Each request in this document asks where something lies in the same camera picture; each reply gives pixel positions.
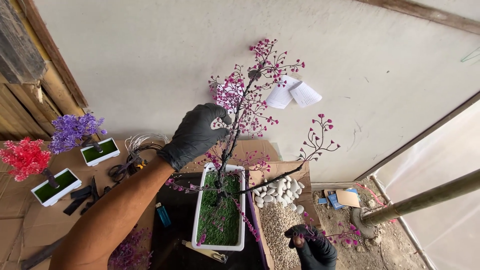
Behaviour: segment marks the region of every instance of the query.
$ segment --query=black glove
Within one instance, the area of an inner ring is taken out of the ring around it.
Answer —
[[[156,154],[179,172],[188,162],[206,153],[218,140],[229,134],[226,128],[210,127],[218,117],[225,124],[232,124],[225,108],[213,103],[197,105],[185,115],[170,143],[157,150]]]
[[[294,244],[294,233],[299,235],[311,235],[305,224],[295,225],[285,232],[285,237],[291,238],[288,244],[289,248],[296,248],[300,258],[302,270],[334,270],[336,265],[336,249],[328,239],[323,237],[323,234],[312,226],[312,231],[315,236],[320,239],[307,240],[295,237],[296,241],[301,240],[301,244]]]

